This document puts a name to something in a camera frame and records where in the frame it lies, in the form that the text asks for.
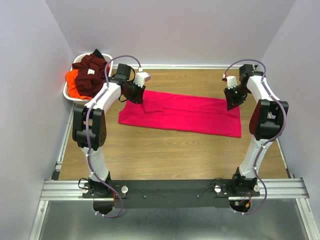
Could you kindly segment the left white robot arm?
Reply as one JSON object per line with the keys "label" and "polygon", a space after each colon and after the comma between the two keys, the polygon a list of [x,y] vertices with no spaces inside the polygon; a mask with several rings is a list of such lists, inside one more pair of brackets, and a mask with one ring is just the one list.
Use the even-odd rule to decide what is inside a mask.
{"label": "left white robot arm", "polygon": [[116,194],[111,189],[110,171],[102,149],[107,139],[105,115],[121,97],[133,104],[143,103],[145,82],[151,75],[139,68],[130,79],[133,72],[129,65],[119,64],[116,73],[107,77],[97,95],[73,110],[72,139],[84,153],[89,168],[87,183],[81,187],[85,198],[111,198]]}

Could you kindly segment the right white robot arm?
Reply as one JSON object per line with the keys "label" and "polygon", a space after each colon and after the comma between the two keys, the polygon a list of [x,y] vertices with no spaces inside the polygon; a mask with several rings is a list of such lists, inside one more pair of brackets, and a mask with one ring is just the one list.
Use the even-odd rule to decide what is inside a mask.
{"label": "right white robot arm", "polygon": [[289,104],[273,93],[266,72],[256,70],[252,64],[242,65],[239,77],[225,72],[222,80],[227,84],[224,94],[228,111],[243,104],[249,94],[256,102],[249,121],[251,140],[248,150],[228,185],[229,191],[241,196],[255,189],[265,154],[285,129]]}

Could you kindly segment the pink t shirt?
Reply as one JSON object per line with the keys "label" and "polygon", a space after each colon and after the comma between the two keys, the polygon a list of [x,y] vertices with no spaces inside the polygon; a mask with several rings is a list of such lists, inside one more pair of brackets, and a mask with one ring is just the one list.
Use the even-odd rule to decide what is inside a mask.
{"label": "pink t shirt", "polygon": [[127,102],[118,115],[123,125],[241,138],[240,109],[227,110],[221,98],[146,90],[143,103]]}

